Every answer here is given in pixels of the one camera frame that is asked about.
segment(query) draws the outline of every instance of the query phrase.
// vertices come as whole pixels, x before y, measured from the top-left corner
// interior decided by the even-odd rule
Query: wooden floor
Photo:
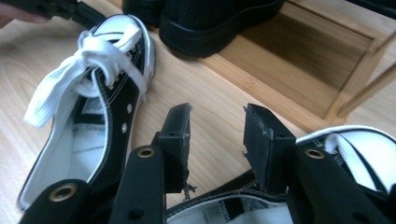
[[[114,6],[121,8],[121,3],[122,3],[121,0],[107,0],[107,1],[110,2]],[[362,24],[361,27],[355,27],[358,31],[359,31],[359,29],[364,29],[367,33],[371,33],[372,30],[375,30],[375,31],[380,31],[380,33],[382,33],[383,35],[390,35],[393,31],[395,31],[395,28],[396,28],[396,21],[384,19],[384,18],[374,20],[373,18],[366,16],[367,14],[361,13],[362,8],[357,7],[356,5],[350,4],[343,0],[332,0],[332,1],[328,1],[328,0],[290,0],[290,1],[298,2],[301,5],[303,5],[304,7],[308,7],[312,10],[317,10],[325,16],[329,16],[327,14],[332,13],[328,9],[329,9],[329,7],[332,7],[333,4],[336,4],[338,6],[337,8],[340,10],[340,15],[341,14],[349,15],[347,18],[345,18],[343,16],[335,15],[334,17],[336,18],[336,21],[340,22],[340,23],[346,23],[352,19],[358,20]],[[286,46],[286,48],[285,48],[285,46],[282,46],[281,50],[275,49],[275,48],[279,48],[280,40],[284,40],[286,38],[294,38],[293,35],[292,36],[276,35],[276,26],[279,24],[287,24],[289,27],[288,29],[295,30],[294,34],[296,34],[298,32],[300,32],[300,33],[308,32],[308,33],[312,34],[313,32],[315,32],[315,30],[310,29],[310,27],[308,27],[304,24],[301,24],[300,22],[281,21],[281,20],[289,20],[289,18],[287,16],[280,16],[280,17],[276,18],[274,21],[270,21],[269,23],[266,23],[263,25],[264,26],[263,28],[265,30],[271,29],[272,32],[270,35],[274,36],[274,38],[272,38],[272,40],[273,41],[275,40],[275,43],[269,42],[268,39],[270,39],[270,38],[268,38],[268,36],[263,37],[262,35],[257,35],[257,31],[256,31],[257,28],[253,27],[253,28],[245,31],[243,33],[243,35],[238,36],[231,43],[231,45],[236,48],[226,48],[223,51],[221,51],[219,54],[224,57],[229,57],[227,55],[232,55],[232,54],[228,53],[227,51],[249,50],[249,49],[243,49],[243,48],[237,47],[239,39],[247,37],[250,40],[253,40],[253,42],[259,43],[261,46],[265,47],[266,49],[281,53],[282,55],[280,56],[280,58],[282,58],[282,57],[283,58],[286,57],[287,59],[290,58],[290,63],[295,62],[299,65],[303,65],[303,67],[306,70],[312,71],[311,74],[317,74],[318,76],[322,76],[323,80],[325,80],[327,82],[329,82],[329,81],[334,82],[333,85],[335,85],[335,86],[340,85],[340,82],[343,82],[343,77],[345,76],[345,74],[343,74],[343,73],[345,73],[345,71],[343,71],[343,70],[337,71],[338,73],[336,73],[336,74],[337,74],[337,76],[339,76],[339,78],[334,78],[333,77],[334,73],[332,73],[332,78],[326,79],[326,76],[329,76],[331,74],[331,72],[329,72],[329,70],[330,71],[332,70],[332,66],[335,65],[335,62],[333,62],[331,64],[328,61],[316,60],[314,57],[320,56],[319,55],[320,52],[313,52],[313,53],[316,53],[315,56],[313,56],[313,55],[310,56],[308,54],[306,57],[312,57],[310,59],[302,59],[302,58],[298,58],[298,57],[294,57],[294,58],[292,57],[292,54],[290,54],[292,51],[296,50],[296,48],[303,48],[301,46],[301,43],[303,43],[303,42],[301,42],[300,40],[298,40],[298,39],[294,40],[294,42],[292,42],[293,46]],[[321,39],[323,37],[321,35],[322,35],[321,33],[317,33],[316,35],[314,34],[313,36],[316,39],[318,39],[318,41],[326,41],[326,40]],[[356,45],[357,45],[356,48],[352,49],[352,50],[355,50],[358,52],[361,49],[359,49],[358,44],[356,44]],[[309,60],[316,61],[316,63],[319,64],[320,68],[318,69],[318,66],[317,67],[310,66],[309,63],[306,62]],[[379,63],[379,66],[375,70],[373,77],[377,77],[379,74],[384,72],[387,68],[389,68],[392,63],[395,63],[395,62],[396,62],[396,43],[393,43],[392,45],[390,45],[384,58]],[[302,82],[301,84],[296,83],[296,85],[304,86],[303,83],[305,83],[305,81]],[[292,91],[288,92],[287,95],[290,98],[295,97],[293,95]],[[302,104],[308,104],[308,105],[313,104],[312,101],[314,101],[314,99],[315,99],[315,96],[309,95],[309,93],[305,94],[304,97],[302,97],[301,95],[299,95],[299,96],[301,98],[295,99],[295,100],[298,102],[301,102]],[[319,113],[324,113],[322,111],[323,109],[320,109],[320,106],[316,106],[316,107],[319,109]],[[396,80],[393,80],[392,82],[390,82],[386,88],[379,91],[371,99],[367,100],[361,106],[356,108],[348,116],[348,118],[346,120],[346,124],[368,125],[368,126],[379,128],[379,129],[383,130],[384,132],[391,134],[392,136],[396,136]]]
[[[103,4],[107,14],[117,9]],[[76,51],[82,28],[54,19],[33,25],[15,21],[0,30],[0,223],[17,223],[18,194],[50,134],[50,125],[37,130],[22,121],[41,79]],[[247,103],[262,105],[199,61],[182,60],[169,52],[155,33],[156,73],[148,101],[139,108],[131,148],[149,144],[174,105],[191,103],[190,182],[200,195],[242,174],[248,163],[242,156]],[[377,73],[396,59],[392,47]],[[347,123],[370,125],[396,136],[396,81],[358,107]],[[305,132],[281,118],[297,136]],[[181,195],[168,197],[168,205]]]

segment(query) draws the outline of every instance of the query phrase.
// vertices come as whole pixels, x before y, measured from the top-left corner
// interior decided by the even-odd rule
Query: wooden shelf
[[[396,29],[393,19],[345,0],[288,0],[288,2],[379,42],[385,41]]]
[[[357,31],[356,22],[329,18],[338,3],[322,15],[309,9],[316,5],[310,1],[287,2],[273,19],[201,61],[308,132],[341,124],[347,113],[339,110],[370,79],[386,29]]]

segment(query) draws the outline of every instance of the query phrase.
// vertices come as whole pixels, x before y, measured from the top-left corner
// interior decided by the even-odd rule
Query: black plastic piece
[[[81,211],[89,197],[88,184],[68,179],[46,188],[25,211],[21,224],[31,223],[82,223]]]
[[[288,207],[294,223],[389,223],[330,154],[295,151]]]
[[[108,223],[165,223],[163,151],[134,149],[128,159]]]
[[[347,0],[350,3],[365,7],[383,16],[396,20],[395,0]]]
[[[286,172],[295,136],[268,109],[247,105],[244,144],[247,160],[267,193],[286,193]]]
[[[1,2],[48,19],[59,16],[66,20],[73,20],[87,29],[91,29],[106,18],[97,10],[78,0],[1,0]]]
[[[166,167],[164,174],[166,193],[180,193],[188,187],[190,112],[189,104],[171,108],[158,135],[158,146],[163,150]]]

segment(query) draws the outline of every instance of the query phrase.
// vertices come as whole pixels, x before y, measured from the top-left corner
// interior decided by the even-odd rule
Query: black shoe sole
[[[234,14],[216,27],[194,30],[161,15],[160,39],[170,49],[186,56],[204,58],[227,46],[236,35],[251,25],[273,18],[284,0],[258,7],[249,7]]]

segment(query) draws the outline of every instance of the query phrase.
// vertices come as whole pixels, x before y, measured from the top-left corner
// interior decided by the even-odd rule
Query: black leather shoe
[[[167,0],[160,38],[170,49],[207,57],[223,49],[244,28],[273,18],[284,0]]]
[[[22,209],[64,179],[83,180],[92,193],[120,181],[153,51],[143,22],[112,16],[83,32],[75,55],[39,84],[25,120],[40,127],[53,118],[53,127],[21,190]]]
[[[149,26],[160,26],[165,0],[122,0],[122,11],[132,14]]]

